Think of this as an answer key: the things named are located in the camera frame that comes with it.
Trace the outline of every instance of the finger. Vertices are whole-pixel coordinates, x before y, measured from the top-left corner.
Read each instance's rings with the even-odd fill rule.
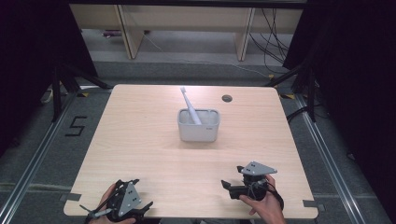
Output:
[[[251,200],[247,195],[239,195],[239,200],[241,200],[247,205],[250,205],[251,207],[253,207],[255,203],[255,201]]]
[[[123,220],[122,222],[119,222],[120,224],[132,224],[132,223],[136,223],[136,219],[134,219],[134,218],[128,218],[128,219],[125,219],[125,220]]]
[[[268,183],[272,184],[275,187],[275,180],[270,175],[266,175],[265,178],[268,180]]]
[[[99,205],[102,204],[113,192],[114,188],[116,187],[116,184],[112,184],[110,187],[108,187],[107,191],[103,194],[102,199],[99,202]]]
[[[256,210],[254,208],[252,208],[250,210],[250,212],[248,212],[249,215],[253,216],[254,214],[256,214]]]

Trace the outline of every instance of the black curtain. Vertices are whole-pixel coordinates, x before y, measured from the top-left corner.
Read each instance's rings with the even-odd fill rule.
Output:
[[[314,64],[315,76],[332,120],[396,223],[396,1],[347,5],[324,57]],[[286,67],[304,59],[326,16],[326,9],[303,13]]]
[[[64,1],[0,1],[0,30],[1,156],[40,104],[57,63],[71,64],[89,76],[97,73]]]

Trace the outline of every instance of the human hand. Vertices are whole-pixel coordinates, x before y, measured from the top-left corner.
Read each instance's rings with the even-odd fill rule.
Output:
[[[99,202],[99,205],[102,204],[111,194],[111,192],[113,192],[114,188],[116,187],[116,184],[112,184],[108,190],[105,192],[105,194],[102,196],[101,201]],[[106,206],[103,206],[100,211],[104,211],[106,210]],[[108,220],[107,216],[101,216],[97,219],[92,219],[89,224],[112,224],[114,222]],[[134,218],[128,218],[125,219],[121,222],[117,222],[119,224],[132,224],[132,223],[136,223],[136,220]]]
[[[275,190],[275,180],[270,175],[266,175],[265,178],[269,182],[268,188]],[[239,199],[251,207],[251,216],[257,213],[267,224],[286,223],[280,203],[270,191],[266,192],[261,201],[251,200],[247,195],[240,195]]]

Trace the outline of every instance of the toothbrush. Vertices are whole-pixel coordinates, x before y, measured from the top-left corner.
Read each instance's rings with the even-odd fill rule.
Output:
[[[194,121],[195,124],[202,124],[201,120],[198,118],[197,112],[195,111],[194,107],[192,107],[192,104],[189,101],[189,98],[186,96],[186,89],[184,87],[180,87],[181,93],[183,93],[184,100],[186,101],[187,108],[189,109],[190,116],[192,117],[192,120]]]

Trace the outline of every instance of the gray container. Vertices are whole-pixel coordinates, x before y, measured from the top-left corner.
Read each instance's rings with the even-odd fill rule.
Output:
[[[178,111],[180,139],[186,142],[214,142],[218,137],[220,113],[215,109],[195,109],[202,124],[194,124],[187,108]]]

